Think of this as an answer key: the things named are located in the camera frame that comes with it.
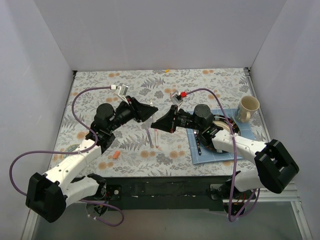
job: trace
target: orange object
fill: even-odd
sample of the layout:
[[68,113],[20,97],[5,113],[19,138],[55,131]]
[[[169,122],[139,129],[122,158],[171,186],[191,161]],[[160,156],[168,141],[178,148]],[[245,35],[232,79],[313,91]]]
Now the orange object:
[[120,151],[115,151],[115,153],[113,154],[112,158],[113,159],[117,159],[120,156]]

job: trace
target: white wall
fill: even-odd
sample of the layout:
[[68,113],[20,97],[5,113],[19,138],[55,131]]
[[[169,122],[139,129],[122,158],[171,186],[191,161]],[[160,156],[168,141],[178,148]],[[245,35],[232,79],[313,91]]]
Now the white wall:
[[72,70],[250,67],[286,0],[34,0]]
[[252,66],[271,137],[300,167],[295,178],[314,239],[320,239],[320,2],[287,0]]
[[[72,71],[32,0],[0,0],[0,239],[20,239],[26,198],[9,181],[13,159],[30,150],[52,150],[72,82]],[[13,174],[27,191],[49,155],[32,155]]]

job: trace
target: white mug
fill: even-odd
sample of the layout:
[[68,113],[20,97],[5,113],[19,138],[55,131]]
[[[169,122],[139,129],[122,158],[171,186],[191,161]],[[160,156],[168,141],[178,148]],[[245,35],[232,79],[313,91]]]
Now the white mug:
[[238,108],[235,111],[234,117],[240,123],[249,122],[251,116],[260,107],[260,102],[254,96],[244,96],[241,98]]

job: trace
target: leaf pattern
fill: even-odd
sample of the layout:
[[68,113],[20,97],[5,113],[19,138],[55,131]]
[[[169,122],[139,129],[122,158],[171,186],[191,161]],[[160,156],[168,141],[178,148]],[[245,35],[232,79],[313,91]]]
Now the leaf pattern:
[[157,98],[157,99],[162,99],[164,97],[164,93],[162,91],[156,91],[154,96]]
[[[84,121],[84,116],[81,115],[81,113],[79,114],[79,116],[77,116],[82,122]],[[62,121],[62,127],[63,128],[74,128],[78,123],[78,121],[74,118],[73,115],[69,115],[67,114],[66,116],[63,117],[63,121]]]
[[[224,108],[236,108],[243,96],[251,94],[249,82],[241,68],[171,69],[167,73],[164,70],[77,72],[54,149],[67,151],[82,141],[77,136],[85,132],[85,129],[73,118],[71,111],[71,104],[77,93],[93,86],[121,83],[128,85],[128,95],[141,103],[149,104],[150,98],[153,98],[154,105],[159,109],[155,113],[156,119],[168,112],[172,104],[170,93],[174,90],[191,91],[199,87],[215,90]],[[97,107],[105,102],[117,108],[120,99],[108,90],[90,91],[79,97],[74,110],[89,126]],[[209,98],[207,92],[188,95],[182,108],[191,111],[200,103],[207,104],[212,109],[218,108],[216,100]],[[146,132],[148,128],[154,146],[155,132],[150,128],[151,123],[151,118],[143,123],[131,120],[115,130],[112,145],[103,155],[88,164],[78,177],[91,173],[104,177],[214,176],[232,173],[232,164],[225,162],[193,165],[187,133],[183,128],[177,128],[174,134],[158,131],[160,147],[151,148]],[[252,116],[250,124],[255,138],[266,141],[267,136],[258,113]],[[118,159],[112,159],[115,151],[121,152]],[[52,168],[61,161],[61,156],[52,156],[49,167]],[[99,164],[102,162],[105,167],[101,169]],[[249,161],[240,160],[237,170],[246,171],[253,167]]]
[[158,88],[160,85],[163,85],[165,84],[166,82],[164,81],[164,79],[161,77],[159,78],[156,78],[154,77],[154,79],[151,79],[150,77],[148,79],[146,79],[144,81],[144,83],[141,85],[141,87],[144,87],[144,88]]
[[140,90],[139,94],[142,95],[142,96],[145,96],[145,95],[147,95],[149,92],[151,92],[150,89],[144,88],[144,89],[141,89],[141,90]]
[[163,153],[160,153],[160,154],[158,154],[158,156],[156,156],[156,161],[159,164],[164,164],[166,166],[173,163],[173,160],[171,158],[167,157],[166,155],[164,155]]
[[135,134],[134,136],[129,135],[129,137],[126,137],[125,140],[123,141],[123,143],[120,144],[119,148],[120,149],[126,149],[126,150],[132,150],[135,151],[140,150],[140,148],[143,145],[146,145],[146,143],[148,142],[148,137],[144,135],[139,136],[137,134]]

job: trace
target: purple cable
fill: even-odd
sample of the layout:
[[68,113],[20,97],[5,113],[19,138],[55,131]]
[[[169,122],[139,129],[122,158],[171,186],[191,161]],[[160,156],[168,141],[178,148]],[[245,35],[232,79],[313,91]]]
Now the purple cable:
[[[88,91],[91,91],[91,90],[99,90],[99,89],[110,89],[111,87],[110,86],[102,86],[102,87],[92,87],[92,88],[88,88],[86,90],[83,90],[82,92],[80,92],[77,96],[75,96],[73,102],[72,102],[72,105],[71,105],[71,111],[72,111],[72,114],[75,118],[75,120],[77,120],[82,126],[84,126],[86,129],[88,129],[93,135],[94,135],[94,144],[90,147],[88,147],[87,149],[85,150],[81,150],[80,152],[81,153],[85,153],[91,149],[93,149],[95,147],[95,145],[97,144],[98,142],[98,137],[97,137],[97,134],[95,133],[95,131],[93,131],[90,127],[88,127],[87,125],[85,125],[77,116],[76,116],[76,113],[75,113],[75,103],[76,103],[76,100],[80,97],[80,95],[88,92]],[[27,194],[23,191],[21,191],[18,186],[16,185],[15,181],[14,181],[14,178],[13,178],[13,173],[12,173],[12,170],[13,170],[13,167],[15,165],[15,163],[22,157],[26,156],[26,155],[30,155],[30,154],[67,154],[67,155],[75,155],[75,154],[79,154],[77,151],[47,151],[47,150],[35,150],[35,151],[27,151],[25,153],[22,153],[20,154],[19,156],[17,156],[13,162],[11,163],[10,165],[10,168],[9,168],[9,178],[10,178],[10,182],[12,184],[12,186],[14,187],[15,190],[17,190],[18,193],[24,195],[24,196],[27,196]]]
[[[88,88],[88,89],[85,89],[83,91],[81,91],[77,96],[75,96],[73,102],[72,102],[72,105],[71,105],[71,111],[72,111],[72,115],[73,117],[75,118],[75,120],[77,120],[82,126],[84,126],[86,129],[88,129],[93,135],[94,135],[94,144],[88,148],[86,148],[85,150],[81,150],[80,152],[81,153],[84,153],[84,152],[87,152],[91,149],[93,149],[96,144],[98,143],[98,136],[97,134],[95,133],[95,131],[93,131],[90,127],[88,127],[87,125],[85,125],[76,115],[75,113],[75,104],[76,104],[76,100],[80,97],[80,95],[86,93],[86,92],[89,92],[89,91],[92,91],[92,90],[100,90],[100,89],[110,89],[111,87],[110,86],[101,86],[101,87],[91,87],[91,88]],[[13,162],[11,163],[10,165],[10,168],[9,168],[9,178],[10,178],[10,182],[12,184],[12,186],[14,187],[14,189],[24,195],[24,196],[27,196],[27,194],[25,192],[23,192],[22,190],[20,190],[20,188],[18,188],[18,186],[16,185],[15,181],[14,181],[14,178],[13,178],[13,167],[15,165],[15,163],[22,157],[26,156],[26,155],[30,155],[30,154],[65,154],[65,155],[75,155],[75,154],[79,154],[77,151],[47,151],[47,150],[35,150],[35,151],[27,151],[25,153],[22,153],[20,154],[19,156],[17,156]],[[81,202],[84,202],[84,203],[88,203],[88,204],[99,204],[99,205],[104,205],[106,207],[109,207],[109,208],[112,208],[114,210],[117,210],[118,212],[121,213],[122,215],[122,220],[117,223],[117,224],[112,224],[112,223],[109,223],[99,217],[97,217],[96,219],[99,220],[100,222],[103,222],[111,227],[116,227],[116,226],[119,226],[125,219],[125,215],[124,213],[117,207],[115,206],[112,206],[112,205],[109,205],[109,204],[106,204],[106,203],[99,203],[99,202],[94,202],[94,201],[87,201],[87,200],[80,200]]]
[[[221,109],[221,111],[223,113],[223,116],[224,116],[224,118],[225,118],[225,120],[226,120],[226,122],[227,122],[227,124],[228,124],[228,126],[230,128],[230,133],[232,135],[233,152],[234,152],[233,173],[232,173],[232,178],[231,178],[231,189],[230,189],[230,197],[229,197],[229,206],[231,206],[232,205],[233,195],[234,195],[235,179],[236,179],[236,172],[237,172],[237,147],[236,147],[236,139],[235,139],[235,136],[234,136],[234,131],[232,129],[232,125],[229,122],[229,119],[227,117],[227,114],[226,114],[224,108],[222,107],[218,97],[216,96],[216,94],[213,91],[211,91],[208,88],[198,88],[198,89],[195,89],[195,90],[192,90],[192,91],[188,91],[186,93],[186,95],[193,94],[193,93],[198,92],[198,91],[207,91],[207,92],[211,93],[214,96],[214,98],[215,98],[216,102],[218,103],[218,105],[219,105],[219,107],[220,107],[220,109]],[[231,207],[228,208],[228,219],[229,219],[230,222],[234,222],[239,217],[241,212],[245,209],[245,207],[249,204],[250,200],[254,197],[255,192],[256,192],[256,189],[252,192],[252,194],[249,197],[249,199],[242,206],[242,208],[238,211],[238,213],[234,216],[234,218],[231,215]],[[247,215],[248,213],[250,213],[253,210],[253,208],[257,204],[259,194],[260,194],[260,189],[258,190],[258,194],[256,196],[256,199],[255,199],[255,202],[254,202],[252,208],[250,208],[250,210],[248,212],[244,213],[242,215],[242,217]]]
[[83,199],[80,200],[80,202],[84,202],[84,203],[87,203],[87,204],[93,204],[93,205],[103,205],[103,206],[105,206],[105,207],[108,207],[108,208],[117,210],[117,211],[121,214],[122,219],[121,219],[120,222],[118,222],[118,223],[116,223],[116,224],[107,222],[107,221],[103,220],[102,218],[100,218],[100,217],[98,217],[98,216],[97,216],[97,217],[94,217],[94,216],[90,215],[90,217],[95,218],[95,219],[97,219],[98,221],[100,221],[100,222],[102,222],[102,223],[104,223],[104,224],[107,224],[107,225],[110,226],[110,227],[117,227],[117,226],[119,226],[120,224],[122,224],[123,221],[125,220],[125,214],[124,214],[124,212],[123,212],[121,209],[117,208],[116,206],[112,206],[112,205],[109,205],[109,204],[107,204],[107,203],[100,203],[100,202],[96,202],[96,201],[88,201],[88,200],[83,200]]

